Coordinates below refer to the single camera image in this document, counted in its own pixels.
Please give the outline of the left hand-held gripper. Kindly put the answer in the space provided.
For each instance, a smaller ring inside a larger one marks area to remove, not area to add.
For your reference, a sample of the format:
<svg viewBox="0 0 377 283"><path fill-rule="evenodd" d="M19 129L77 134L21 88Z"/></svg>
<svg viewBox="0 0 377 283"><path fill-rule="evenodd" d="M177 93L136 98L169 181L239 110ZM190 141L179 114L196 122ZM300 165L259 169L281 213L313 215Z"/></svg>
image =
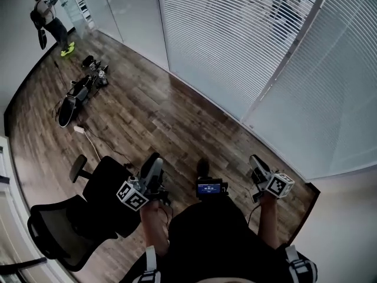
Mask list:
<svg viewBox="0 0 377 283"><path fill-rule="evenodd" d="M163 185L163 160L159 153L152 153L142 165L140 172L130 176L120 187L116 196L121 203L133 211L140 210L146 203L154 201L151 194Z"/></svg>

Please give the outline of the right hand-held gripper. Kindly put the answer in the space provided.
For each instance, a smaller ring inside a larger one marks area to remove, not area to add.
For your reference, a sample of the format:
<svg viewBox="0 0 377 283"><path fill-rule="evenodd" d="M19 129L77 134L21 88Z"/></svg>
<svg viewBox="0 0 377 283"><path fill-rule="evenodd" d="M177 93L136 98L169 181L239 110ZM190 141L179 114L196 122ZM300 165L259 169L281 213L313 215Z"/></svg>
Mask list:
<svg viewBox="0 0 377 283"><path fill-rule="evenodd" d="M252 168L251 178L257 187L257 192L252 196L254 203L259 203L266 192L277 199L283 198L295 184L287 174L272 172L270 167L255 154L249 157L249 163Z"/></svg>

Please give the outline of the person's black shoe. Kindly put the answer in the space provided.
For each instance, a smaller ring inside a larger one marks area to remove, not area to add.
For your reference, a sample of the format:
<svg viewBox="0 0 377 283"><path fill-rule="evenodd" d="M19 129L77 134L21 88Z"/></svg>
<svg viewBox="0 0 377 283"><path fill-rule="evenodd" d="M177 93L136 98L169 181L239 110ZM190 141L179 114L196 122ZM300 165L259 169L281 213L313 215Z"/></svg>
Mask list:
<svg viewBox="0 0 377 283"><path fill-rule="evenodd" d="M199 179L201 179L203 177L208 177L209 176L209 168L210 168L209 161L205 158L201 158L197 162L197 166L196 166L197 177Z"/></svg>

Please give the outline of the white document shelf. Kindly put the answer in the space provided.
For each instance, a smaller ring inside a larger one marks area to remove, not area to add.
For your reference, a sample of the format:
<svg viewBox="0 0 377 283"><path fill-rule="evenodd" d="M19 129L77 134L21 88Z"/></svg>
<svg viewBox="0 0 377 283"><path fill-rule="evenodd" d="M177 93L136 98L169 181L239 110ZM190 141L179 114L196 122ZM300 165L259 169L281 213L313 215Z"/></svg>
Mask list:
<svg viewBox="0 0 377 283"><path fill-rule="evenodd" d="M90 11L88 9L88 6L85 2L85 0L75 0L78 9L80 11L80 14L82 15L86 26L89 28L89 30L93 30L95 28L94 21L92 20L92 16L90 14Z"/></svg>

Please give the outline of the person's black shirt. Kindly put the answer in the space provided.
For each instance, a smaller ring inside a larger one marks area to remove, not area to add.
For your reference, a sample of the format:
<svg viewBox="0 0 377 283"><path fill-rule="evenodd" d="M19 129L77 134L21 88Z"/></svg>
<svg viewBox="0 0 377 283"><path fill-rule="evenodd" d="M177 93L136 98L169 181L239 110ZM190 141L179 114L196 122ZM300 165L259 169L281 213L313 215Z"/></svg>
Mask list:
<svg viewBox="0 0 377 283"><path fill-rule="evenodd" d="M229 197L189 206L165 233L161 283L293 283L280 248L269 248Z"/></svg>

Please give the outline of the black mesh office chair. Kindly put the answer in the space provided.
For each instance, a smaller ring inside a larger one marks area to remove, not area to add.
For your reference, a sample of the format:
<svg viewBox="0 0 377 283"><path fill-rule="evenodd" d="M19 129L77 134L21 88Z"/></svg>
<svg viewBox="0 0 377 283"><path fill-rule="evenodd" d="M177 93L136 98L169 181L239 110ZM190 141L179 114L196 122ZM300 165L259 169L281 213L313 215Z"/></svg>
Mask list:
<svg viewBox="0 0 377 283"><path fill-rule="evenodd" d="M69 173L72 183L79 177L88 180L83 193L57 203L34 205L27 221L41 253L71 272L80 271L104 241L130 236L141 222L138 212L116 196L132 175L129 164L105 156L90 173L84 170L86 162L87 158L79 155Z"/></svg>

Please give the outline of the black equipment bag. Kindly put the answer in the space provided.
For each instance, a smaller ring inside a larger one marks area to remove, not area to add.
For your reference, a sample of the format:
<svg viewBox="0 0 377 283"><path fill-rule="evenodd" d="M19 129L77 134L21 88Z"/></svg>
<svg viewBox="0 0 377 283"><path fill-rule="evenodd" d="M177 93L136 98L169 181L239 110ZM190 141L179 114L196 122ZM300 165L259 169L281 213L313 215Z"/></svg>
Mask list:
<svg viewBox="0 0 377 283"><path fill-rule="evenodd" d="M83 105L88 101L89 93L97 80L96 75L87 74L80 80L72 80L70 89L66 93L68 98L73 98L76 103Z"/></svg>

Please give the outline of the person's right forearm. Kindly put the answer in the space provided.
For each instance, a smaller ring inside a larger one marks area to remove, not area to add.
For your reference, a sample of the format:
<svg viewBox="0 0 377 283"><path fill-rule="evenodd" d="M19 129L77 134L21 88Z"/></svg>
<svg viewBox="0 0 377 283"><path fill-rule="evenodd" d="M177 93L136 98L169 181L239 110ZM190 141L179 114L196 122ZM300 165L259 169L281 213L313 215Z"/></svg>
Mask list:
<svg viewBox="0 0 377 283"><path fill-rule="evenodd" d="M277 250L281 243L277 228L277 198L265 193L260 198L260 222L258 237L271 249Z"/></svg>

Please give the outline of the idle hand-held gripper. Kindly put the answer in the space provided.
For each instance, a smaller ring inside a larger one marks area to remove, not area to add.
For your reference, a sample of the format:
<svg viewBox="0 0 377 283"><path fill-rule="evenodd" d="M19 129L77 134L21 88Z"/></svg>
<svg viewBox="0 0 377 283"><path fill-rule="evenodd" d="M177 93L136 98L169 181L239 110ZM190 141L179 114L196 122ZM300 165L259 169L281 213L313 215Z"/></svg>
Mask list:
<svg viewBox="0 0 377 283"><path fill-rule="evenodd" d="M107 80L108 65L97 68L96 88L102 88L108 85Z"/></svg>

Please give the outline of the person's left forearm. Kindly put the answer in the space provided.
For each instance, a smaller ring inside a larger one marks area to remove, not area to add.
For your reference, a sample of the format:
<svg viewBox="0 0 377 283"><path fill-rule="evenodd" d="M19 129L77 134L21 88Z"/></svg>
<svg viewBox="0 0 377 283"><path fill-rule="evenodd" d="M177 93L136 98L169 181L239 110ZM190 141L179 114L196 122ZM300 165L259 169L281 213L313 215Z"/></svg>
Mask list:
<svg viewBox="0 0 377 283"><path fill-rule="evenodd" d="M146 203L140 209L146 247L153 246L156 254L160 257L166 255L169 249L168 236L164 231L163 221L158 214L162 208L163 204L155 200Z"/></svg>

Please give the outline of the black bag with white trim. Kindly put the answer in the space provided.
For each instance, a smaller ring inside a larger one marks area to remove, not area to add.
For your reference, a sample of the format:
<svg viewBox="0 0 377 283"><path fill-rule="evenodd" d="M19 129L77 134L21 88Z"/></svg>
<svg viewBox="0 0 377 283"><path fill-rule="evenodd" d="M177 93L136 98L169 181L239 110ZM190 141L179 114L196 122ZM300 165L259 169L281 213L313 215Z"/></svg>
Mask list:
<svg viewBox="0 0 377 283"><path fill-rule="evenodd" d="M66 96L60 107L58 124L60 127L64 128L69 125L72 120L73 115L77 109L77 100L74 97Z"/></svg>

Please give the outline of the small black chest monitor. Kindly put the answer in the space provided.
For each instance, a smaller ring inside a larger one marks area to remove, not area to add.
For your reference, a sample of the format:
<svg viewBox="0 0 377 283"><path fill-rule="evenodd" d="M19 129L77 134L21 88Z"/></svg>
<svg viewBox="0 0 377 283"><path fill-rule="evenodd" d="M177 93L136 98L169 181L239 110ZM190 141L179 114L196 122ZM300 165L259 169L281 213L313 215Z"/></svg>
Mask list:
<svg viewBox="0 0 377 283"><path fill-rule="evenodd" d="M200 178L196 180L196 197L201 200L211 200L228 196L228 183L218 178Z"/></svg>

